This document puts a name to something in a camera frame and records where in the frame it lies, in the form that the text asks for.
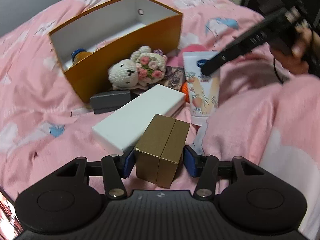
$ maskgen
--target gold box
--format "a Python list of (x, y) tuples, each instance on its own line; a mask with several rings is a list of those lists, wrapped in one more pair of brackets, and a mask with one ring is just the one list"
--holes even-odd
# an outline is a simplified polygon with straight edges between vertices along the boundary
[(190, 124), (156, 114), (135, 147), (137, 177), (170, 188)]
[[(97, 5), (49, 33), (64, 74), (84, 103), (111, 84), (108, 68), (142, 45), (164, 54), (177, 48), (182, 13), (155, 0), (111, 0)], [(95, 49), (101, 42), (110, 42)], [(93, 54), (72, 65), (71, 53)]]

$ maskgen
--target blue bottle cap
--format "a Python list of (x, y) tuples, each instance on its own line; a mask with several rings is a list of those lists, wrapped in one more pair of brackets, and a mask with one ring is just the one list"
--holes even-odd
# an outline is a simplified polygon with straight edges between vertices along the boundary
[(77, 54), (79, 54), (80, 52), (86, 52), (85, 49), (76, 49), (72, 54), (71, 54), (71, 58), (72, 58), (72, 62), (75, 60), (75, 57)]

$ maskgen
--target knitted sheep plush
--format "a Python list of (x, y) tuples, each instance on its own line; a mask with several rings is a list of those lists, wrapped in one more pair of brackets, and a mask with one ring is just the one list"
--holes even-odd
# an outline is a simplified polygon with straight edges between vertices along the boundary
[(163, 79), (167, 57), (161, 50), (151, 52), (148, 46), (142, 46), (132, 53), (130, 59), (124, 59), (109, 69), (109, 80), (113, 90), (148, 89)]

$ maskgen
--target hand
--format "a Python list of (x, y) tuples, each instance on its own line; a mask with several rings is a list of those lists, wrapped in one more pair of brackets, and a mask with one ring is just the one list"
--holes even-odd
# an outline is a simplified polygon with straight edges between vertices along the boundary
[(306, 61), (301, 61), (301, 58), (310, 46), (312, 32), (310, 29), (304, 27), (297, 27), (296, 31), (298, 33), (298, 38), (292, 46), (292, 55), (286, 56), (280, 50), (273, 48), (270, 48), (270, 51), (275, 59), (292, 74), (306, 74), (308, 73), (309, 65)]

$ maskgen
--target pink crochet flower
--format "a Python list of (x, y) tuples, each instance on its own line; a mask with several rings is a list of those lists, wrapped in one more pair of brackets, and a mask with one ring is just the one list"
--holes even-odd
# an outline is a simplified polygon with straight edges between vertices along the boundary
[(160, 70), (155, 70), (155, 71), (151, 74), (151, 76), (152, 76), (153, 78), (161, 78), (161, 77), (162, 77), (162, 72), (161, 72)]
[(141, 57), (141, 59), (140, 59), (140, 63), (141, 63), (142, 65), (148, 65), (149, 60), (150, 60), (149, 57), (143, 56), (143, 57)]
[(151, 60), (148, 64), (149, 68), (151, 68), (152, 70), (156, 70), (158, 68), (158, 64), (156, 61)]
[(147, 70), (143, 69), (143, 68), (139, 68), (138, 72), (139, 72), (139, 79), (140, 80), (144, 79), (148, 75)]
[(148, 77), (144, 78), (143, 81), (144, 81), (145, 83), (147, 83), (147, 84), (152, 84), (152, 83), (153, 83), (152, 80), (151, 80), (151, 78), (148, 78)]
[(162, 55), (164, 62), (167, 63), (168, 57), (166, 55)]

